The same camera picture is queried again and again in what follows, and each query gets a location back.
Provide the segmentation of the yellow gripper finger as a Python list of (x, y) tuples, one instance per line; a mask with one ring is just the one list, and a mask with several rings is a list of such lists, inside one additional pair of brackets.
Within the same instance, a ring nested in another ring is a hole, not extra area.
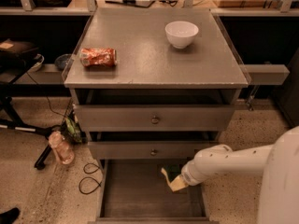
[(182, 175), (178, 175), (170, 182), (170, 189), (172, 191), (179, 191), (188, 187), (188, 183), (184, 180)]

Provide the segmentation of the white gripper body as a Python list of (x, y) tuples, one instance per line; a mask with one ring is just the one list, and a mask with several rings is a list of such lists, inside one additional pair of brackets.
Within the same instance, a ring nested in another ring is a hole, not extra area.
[(206, 176), (197, 170), (194, 161), (188, 161), (181, 169), (181, 174), (190, 186), (196, 186), (206, 180)]

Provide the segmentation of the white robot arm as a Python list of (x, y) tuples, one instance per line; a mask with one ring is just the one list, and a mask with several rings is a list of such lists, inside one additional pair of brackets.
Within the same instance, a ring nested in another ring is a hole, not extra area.
[(168, 185), (177, 191), (226, 174), (263, 177), (257, 224), (299, 224), (298, 127), (272, 145), (238, 151), (226, 145), (202, 149)]

